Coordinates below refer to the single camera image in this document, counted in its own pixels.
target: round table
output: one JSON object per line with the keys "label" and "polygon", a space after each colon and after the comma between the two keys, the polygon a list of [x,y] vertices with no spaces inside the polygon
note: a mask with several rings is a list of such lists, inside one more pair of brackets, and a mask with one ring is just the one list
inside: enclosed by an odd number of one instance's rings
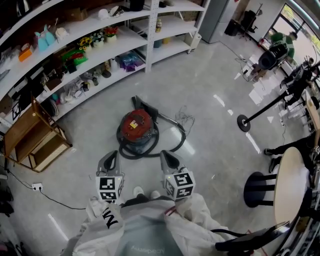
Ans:
{"label": "round table", "polygon": [[[244,186],[244,201],[251,208],[273,206],[277,223],[292,222],[305,195],[308,172],[299,150],[290,147],[282,156],[277,174],[257,171],[250,175]],[[267,180],[275,180],[275,185],[267,185]],[[264,200],[266,191],[274,191],[273,201]]]}

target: power outlet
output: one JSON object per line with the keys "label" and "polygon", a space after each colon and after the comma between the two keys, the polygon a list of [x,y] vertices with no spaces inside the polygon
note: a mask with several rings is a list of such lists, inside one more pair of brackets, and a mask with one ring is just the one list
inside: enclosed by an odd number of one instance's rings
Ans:
{"label": "power outlet", "polygon": [[32,189],[33,190],[40,191],[40,188],[41,188],[41,191],[44,191],[44,185],[42,185],[42,183],[34,183],[34,184],[32,184]]}

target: white jacket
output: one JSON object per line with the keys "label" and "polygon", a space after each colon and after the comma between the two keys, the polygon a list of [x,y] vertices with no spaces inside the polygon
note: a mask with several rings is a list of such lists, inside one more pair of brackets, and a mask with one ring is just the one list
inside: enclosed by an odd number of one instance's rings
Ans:
{"label": "white jacket", "polygon": [[[227,230],[227,228],[211,218],[204,198],[196,193],[176,203],[167,200],[153,200],[124,208],[93,197],[86,211],[88,218],[81,225],[79,234],[69,240],[66,249],[60,256],[117,255],[118,247],[123,244],[124,233],[127,232],[125,231],[127,223],[132,220],[131,224],[137,225],[135,219],[137,217],[145,218],[147,221],[162,220],[184,256],[221,255],[216,251],[215,243],[234,238],[228,234],[216,234],[210,231],[213,229]],[[132,236],[132,240],[138,240],[137,236]],[[129,245],[126,250],[134,250],[128,255],[159,255],[156,249],[148,249],[148,247]],[[158,253],[168,255],[161,248],[158,249]]]}

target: black monitor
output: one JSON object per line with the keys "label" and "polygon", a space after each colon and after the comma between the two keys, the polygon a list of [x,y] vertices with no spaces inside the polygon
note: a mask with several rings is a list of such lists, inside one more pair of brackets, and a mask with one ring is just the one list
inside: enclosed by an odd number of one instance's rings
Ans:
{"label": "black monitor", "polygon": [[282,234],[289,231],[290,224],[288,222],[282,222],[270,228],[264,228],[251,234],[245,234],[241,237],[226,241],[217,242],[215,248],[218,251],[223,252],[243,252],[260,249],[266,244],[270,243],[274,239],[278,238]]}

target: green shirt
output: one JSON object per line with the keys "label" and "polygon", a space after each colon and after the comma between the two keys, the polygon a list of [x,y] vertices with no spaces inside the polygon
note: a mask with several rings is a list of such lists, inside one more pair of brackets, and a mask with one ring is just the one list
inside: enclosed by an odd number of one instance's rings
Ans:
{"label": "green shirt", "polygon": [[294,58],[295,55],[295,47],[294,43],[292,41],[292,38],[288,35],[285,35],[283,33],[277,32],[274,35],[271,36],[271,41],[272,43],[282,43],[286,44],[286,47],[289,49],[288,51],[288,56],[291,57],[292,59]]}

